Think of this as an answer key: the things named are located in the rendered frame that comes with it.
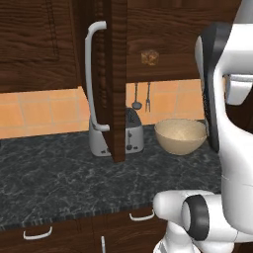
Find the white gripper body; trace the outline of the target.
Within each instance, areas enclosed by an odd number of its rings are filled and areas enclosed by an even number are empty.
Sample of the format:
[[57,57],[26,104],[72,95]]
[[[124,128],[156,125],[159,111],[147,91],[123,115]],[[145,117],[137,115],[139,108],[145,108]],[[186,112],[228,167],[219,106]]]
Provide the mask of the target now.
[[227,76],[225,101],[228,105],[239,106],[253,88],[253,75],[231,74]]

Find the dark wood closed cabinet door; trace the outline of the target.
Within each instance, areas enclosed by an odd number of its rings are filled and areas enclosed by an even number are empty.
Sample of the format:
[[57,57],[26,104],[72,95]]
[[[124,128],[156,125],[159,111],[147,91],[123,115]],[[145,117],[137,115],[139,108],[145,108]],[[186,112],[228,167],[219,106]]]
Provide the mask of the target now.
[[0,93],[80,83],[78,0],[0,0]]

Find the silver toaster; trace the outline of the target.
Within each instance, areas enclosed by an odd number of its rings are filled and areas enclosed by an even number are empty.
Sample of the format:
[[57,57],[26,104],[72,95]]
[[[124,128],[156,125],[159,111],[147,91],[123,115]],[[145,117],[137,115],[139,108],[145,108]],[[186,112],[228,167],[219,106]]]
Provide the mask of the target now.
[[[89,145],[95,156],[110,156],[102,133],[89,123]],[[133,108],[126,108],[126,154],[140,152],[144,147],[143,127],[140,118]]]

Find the brown bread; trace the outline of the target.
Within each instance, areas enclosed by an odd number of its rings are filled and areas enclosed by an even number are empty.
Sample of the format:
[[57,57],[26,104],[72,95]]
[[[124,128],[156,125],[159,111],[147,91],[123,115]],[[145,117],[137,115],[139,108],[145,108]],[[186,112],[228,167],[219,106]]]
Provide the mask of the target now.
[[158,64],[159,53],[156,50],[149,49],[141,53],[141,63],[149,66]]

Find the dark wood drawer front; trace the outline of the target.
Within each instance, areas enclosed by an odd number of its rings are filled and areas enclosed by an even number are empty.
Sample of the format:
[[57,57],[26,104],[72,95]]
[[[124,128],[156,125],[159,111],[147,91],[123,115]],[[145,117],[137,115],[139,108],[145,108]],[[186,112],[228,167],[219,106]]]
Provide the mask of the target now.
[[[49,237],[25,240],[23,232],[38,235],[49,231]],[[0,232],[0,253],[94,253],[94,237],[90,218],[65,220],[51,224],[10,229]]]
[[152,208],[101,214],[92,218],[95,253],[102,253],[101,236],[105,237],[106,253],[152,253],[165,234],[167,221],[158,218],[132,221],[134,217],[152,214]]

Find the beige bowl-shaped basket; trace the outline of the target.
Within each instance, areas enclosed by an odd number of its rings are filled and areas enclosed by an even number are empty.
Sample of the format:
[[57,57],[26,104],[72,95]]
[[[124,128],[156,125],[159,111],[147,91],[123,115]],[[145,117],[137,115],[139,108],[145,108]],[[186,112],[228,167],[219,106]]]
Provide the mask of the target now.
[[187,119],[168,119],[158,122],[156,138],[161,147],[176,155],[186,155],[197,150],[206,140],[206,126]]

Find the grey hanging fork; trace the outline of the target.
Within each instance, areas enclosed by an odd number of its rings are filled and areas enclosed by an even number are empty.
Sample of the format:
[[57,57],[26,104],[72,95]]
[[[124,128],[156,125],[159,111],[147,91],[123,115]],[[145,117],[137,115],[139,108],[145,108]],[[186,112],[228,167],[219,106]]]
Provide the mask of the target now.
[[147,83],[147,95],[146,95],[146,100],[145,100],[145,111],[151,112],[151,107],[150,107],[150,86],[151,83]]

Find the dark wood wall cabinet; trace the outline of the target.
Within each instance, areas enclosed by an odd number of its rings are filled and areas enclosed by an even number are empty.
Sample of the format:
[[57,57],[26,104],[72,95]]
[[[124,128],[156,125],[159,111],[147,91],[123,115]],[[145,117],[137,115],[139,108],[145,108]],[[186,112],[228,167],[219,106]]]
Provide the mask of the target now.
[[[233,21],[241,0],[127,0],[126,81],[197,79],[195,43],[213,22]],[[158,64],[141,63],[153,49]]]

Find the grey hanging ladle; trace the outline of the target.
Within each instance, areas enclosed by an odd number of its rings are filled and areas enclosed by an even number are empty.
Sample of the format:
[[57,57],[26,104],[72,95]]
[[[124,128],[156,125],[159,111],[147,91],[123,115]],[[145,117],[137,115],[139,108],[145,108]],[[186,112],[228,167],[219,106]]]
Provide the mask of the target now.
[[132,102],[131,106],[135,109],[135,110],[140,110],[142,107],[142,104],[140,102],[137,101],[137,93],[138,93],[138,84],[135,83],[134,84],[134,101]]

